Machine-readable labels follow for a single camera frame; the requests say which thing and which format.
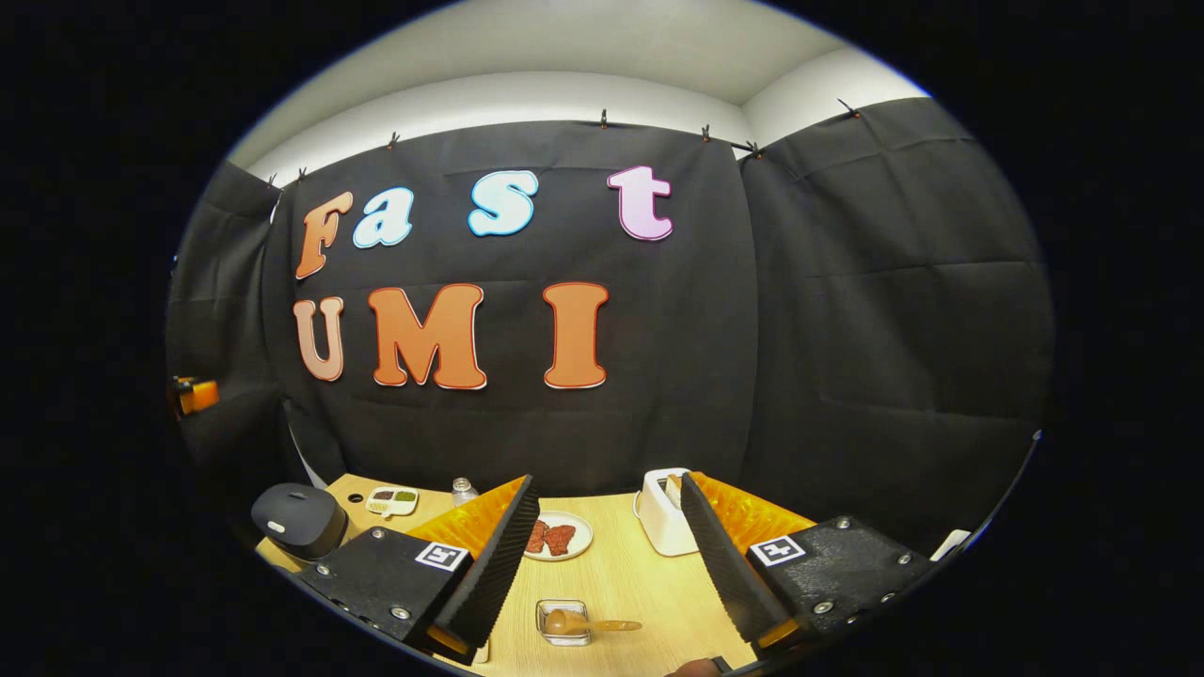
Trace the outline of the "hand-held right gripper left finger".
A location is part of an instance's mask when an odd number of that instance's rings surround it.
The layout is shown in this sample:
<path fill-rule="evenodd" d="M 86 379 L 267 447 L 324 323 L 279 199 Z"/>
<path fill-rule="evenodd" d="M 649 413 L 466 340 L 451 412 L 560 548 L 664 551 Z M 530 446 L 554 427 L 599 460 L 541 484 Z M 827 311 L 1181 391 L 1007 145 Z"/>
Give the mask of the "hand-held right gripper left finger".
<path fill-rule="evenodd" d="M 468 666 L 498 620 L 538 516 L 533 476 L 521 476 L 408 531 L 366 528 L 295 583 L 391 641 Z"/>

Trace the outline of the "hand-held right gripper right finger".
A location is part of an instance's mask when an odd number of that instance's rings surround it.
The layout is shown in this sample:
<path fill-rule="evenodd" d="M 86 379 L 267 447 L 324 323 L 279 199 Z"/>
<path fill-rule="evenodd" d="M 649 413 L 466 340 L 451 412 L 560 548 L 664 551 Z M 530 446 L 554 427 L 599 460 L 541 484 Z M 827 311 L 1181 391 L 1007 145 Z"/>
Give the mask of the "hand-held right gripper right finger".
<path fill-rule="evenodd" d="M 757 653 L 838 638 L 936 565 L 856 518 L 814 522 L 700 471 L 679 494 L 722 608 Z"/>

